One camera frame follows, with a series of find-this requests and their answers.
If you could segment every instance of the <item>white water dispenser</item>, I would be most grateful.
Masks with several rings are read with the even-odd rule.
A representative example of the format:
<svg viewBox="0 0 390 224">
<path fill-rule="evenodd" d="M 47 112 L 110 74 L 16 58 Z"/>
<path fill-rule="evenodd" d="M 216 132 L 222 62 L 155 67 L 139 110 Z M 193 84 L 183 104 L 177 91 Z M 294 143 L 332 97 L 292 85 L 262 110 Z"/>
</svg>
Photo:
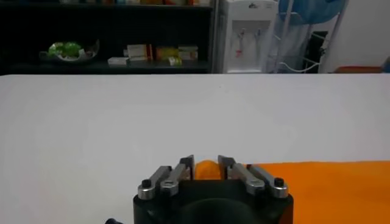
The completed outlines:
<svg viewBox="0 0 390 224">
<path fill-rule="evenodd" d="M 264 73 L 277 16 L 275 0 L 220 0 L 218 73 Z"/>
</svg>

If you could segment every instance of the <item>metal rack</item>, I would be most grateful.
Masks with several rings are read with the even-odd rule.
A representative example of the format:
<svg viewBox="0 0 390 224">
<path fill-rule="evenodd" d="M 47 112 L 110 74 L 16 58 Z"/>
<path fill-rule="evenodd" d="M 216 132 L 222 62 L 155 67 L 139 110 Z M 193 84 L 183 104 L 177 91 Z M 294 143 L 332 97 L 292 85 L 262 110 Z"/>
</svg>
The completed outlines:
<svg viewBox="0 0 390 224">
<path fill-rule="evenodd" d="M 346 4 L 345 4 L 344 8 L 337 15 L 337 19 L 335 21 L 335 25 L 333 26 L 330 38 L 324 38 L 322 36 L 316 35 L 315 33 L 312 33 L 313 26 L 314 26 L 312 24 L 301 25 L 301 26 L 307 26 L 307 31 L 306 31 L 305 38 L 303 41 L 303 49 L 306 48 L 310 36 L 316 36 L 318 38 L 323 39 L 327 43 L 327 48 L 325 49 L 325 51 L 322 54 L 322 57 L 320 58 L 319 61 L 310 60 L 309 58 L 304 57 L 302 54 L 295 56 L 300 60 L 304 60 L 304 61 L 311 63 L 311 65 L 307 66 L 304 69 L 294 69 L 294 68 L 292 68 L 292 66 L 290 66 L 288 64 L 287 61 L 285 61 L 284 57 L 286 57 L 286 56 L 282 55 L 282 52 L 285 48 L 286 38 L 287 38 L 287 35 L 289 32 L 291 17 L 298 16 L 300 19 L 302 19 L 302 17 L 297 12 L 292 12 L 292 9 L 293 9 L 292 6 L 294 4 L 294 0 L 290 0 L 288 2 L 288 9 L 286 11 L 286 17 L 285 17 L 285 20 L 283 22 L 282 35 L 280 37 L 278 37 L 276 34 L 274 34 L 274 38 L 279 42 L 278 43 L 278 50 L 277 50 L 276 57 L 273 57 L 271 55 L 269 56 L 269 58 L 270 58 L 269 60 L 272 61 L 271 62 L 272 67 L 270 69 L 268 69 L 268 71 L 271 71 L 272 73 L 279 73 L 281 66 L 284 66 L 290 72 L 299 72 L 299 73 L 304 72 L 304 73 L 306 73 L 306 71 L 318 66 L 319 73 L 323 73 L 323 70 L 321 70 L 321 65 L 323 65 L 327 61 L 327 58 L 329 55 L 328 49 L 330 49 L 330 47 L 332 46 L 332 41 L 335 38 L 335 35 L 337 34 L 337 31 L 338 31 L 339 26 L 340 26 L 340 22 L 342 20 L 342 17 L 344 16 L 345 9 L 347 8 L 348 3 L 349 3 L 349 1 L 346 0 Z"/>
</svg>

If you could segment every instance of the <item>white tabletop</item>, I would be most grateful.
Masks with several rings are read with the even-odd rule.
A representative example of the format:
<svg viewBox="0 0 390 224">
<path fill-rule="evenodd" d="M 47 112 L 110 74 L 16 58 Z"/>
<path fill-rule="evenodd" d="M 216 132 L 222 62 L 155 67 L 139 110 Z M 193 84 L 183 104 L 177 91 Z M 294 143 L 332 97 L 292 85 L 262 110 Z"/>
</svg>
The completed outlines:
<svg viewBox="0 0 390 224">
<path fill-rule="evenodd" d="M 0 77 L 1 223 L 132 223 L 183 156 L 390 159 L 388 75 Z"/>
</svg>

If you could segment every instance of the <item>blue cloth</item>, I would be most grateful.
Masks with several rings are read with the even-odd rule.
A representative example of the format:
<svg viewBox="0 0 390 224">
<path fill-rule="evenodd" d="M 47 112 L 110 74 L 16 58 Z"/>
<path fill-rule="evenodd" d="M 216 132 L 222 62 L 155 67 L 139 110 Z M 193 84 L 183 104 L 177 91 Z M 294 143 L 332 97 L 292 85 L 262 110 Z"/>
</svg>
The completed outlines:
<svg viewBox="0 0 390 224">
<path fill-rule="evenodd" d="M 279 1 L 279 16 L 285 20 L 289 0 Z M 345 6 L 346 0 L 295 0 L 291 15 L 291 25 L 325 23 L 335 17 Z"/>
</svg>

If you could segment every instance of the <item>orange towel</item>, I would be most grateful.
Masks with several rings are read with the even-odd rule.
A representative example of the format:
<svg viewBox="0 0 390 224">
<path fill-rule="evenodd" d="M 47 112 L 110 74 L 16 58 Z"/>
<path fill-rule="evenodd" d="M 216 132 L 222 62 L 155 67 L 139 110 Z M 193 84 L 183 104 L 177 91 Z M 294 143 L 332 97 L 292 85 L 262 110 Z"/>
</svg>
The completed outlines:
<svg viewBox="0 0 390 224">
<path fill-rule="evenodd" d="M 286 180 L 296 224 L 389 223 L 390 161 L 260 166 Z M 195 179 L 219 179 L 218 165 L 197 164 Z"/>
</svg>

